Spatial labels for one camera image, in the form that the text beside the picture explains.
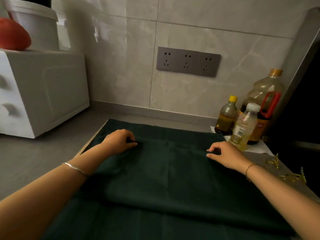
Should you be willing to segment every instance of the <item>finger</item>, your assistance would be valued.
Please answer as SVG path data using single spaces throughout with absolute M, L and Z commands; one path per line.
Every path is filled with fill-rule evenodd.
M 129 137 L 132 141 L 136 141 L 134 134 L 130 130 L 125 130 L 126 136 Z
M 136 143 L 136 142 L 127 143 L 128 149 L 133 148 L 133 147 L 135 147 L 137 145 L 138 145 L 138 143 Z
M 209 157 L 210 159 L 220 162 L 220 156 L 216 155 L 216 154 L 212 154 L 212 153 L 208 153 L 207 157 Z
M 207 152 L 212 152 L 215 148 L 221 148 L 221 142 L 215 142 L 213 143 L 210 148 L 207 150 Z

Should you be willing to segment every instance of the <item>forearm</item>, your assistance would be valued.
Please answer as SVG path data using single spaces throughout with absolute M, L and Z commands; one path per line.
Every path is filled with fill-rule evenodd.
M 98 145 L 69 163 L 92 174 L 109 155 Z M 18 239 L 19 232 L 36 236 L 44 231 L 85 180 L 82 173 L 64 164 L 5 198 L 0 202 L 0 238 Z M 45 223 L 43 229 L 37 222 Z
M 320 205 L 260 166 L 247 172 L 257 188 L 304 240 L 320 239 Z

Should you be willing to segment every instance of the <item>silver bangle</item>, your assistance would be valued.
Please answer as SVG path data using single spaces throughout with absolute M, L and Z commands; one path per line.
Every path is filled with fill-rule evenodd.
M 64 162 L 63 164 L 68 165 L 70 168 L 73 168 L 73 169 L 79 171 L 79 172 L 82 173 L 82 175 L 84 175 L 86 178 L 90 177 L 89 174 L 86 174 L 86 173 L 83 172 L 80 168 L 75 167 L 75 166 L 71 165 L 70 163 Z

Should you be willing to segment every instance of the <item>power socket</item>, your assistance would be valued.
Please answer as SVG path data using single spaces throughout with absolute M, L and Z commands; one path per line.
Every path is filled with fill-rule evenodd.
M 157 70 L 216 77 L 221 55 L 158 47 Z

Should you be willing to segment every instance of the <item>red object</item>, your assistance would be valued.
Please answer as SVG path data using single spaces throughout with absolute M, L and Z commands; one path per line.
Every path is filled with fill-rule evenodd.
M 0 18 L 0 48 L 23 51 L 30 45 L 31 38 L 24 27 L 9 18 Z
M 263 109 L 263 106 L 264 106 L 264 103 L 266 102 L 267 100 L 267 97 L 271 94 L 271 93 L 274 93 L 274 97 L 271 101 L 271 105 L 270 107 L 268 108 L 268 111 L 266 113 L 263 113 L 262 112 L 262 109 Z M 270 119 L 272 114 L 273 114 L 273 111 L 275 110 L 279 100 L 280 100 L 280 97 L 281 97 L 281 93 L 280 92 L 268 92 L 266 94 L 266 97 L 264 98 L 263 102 L 262 102 L 262 105 L 261 105 L 261 109 L 260 109 L 260 113 L 266 117 L 267 119 Z

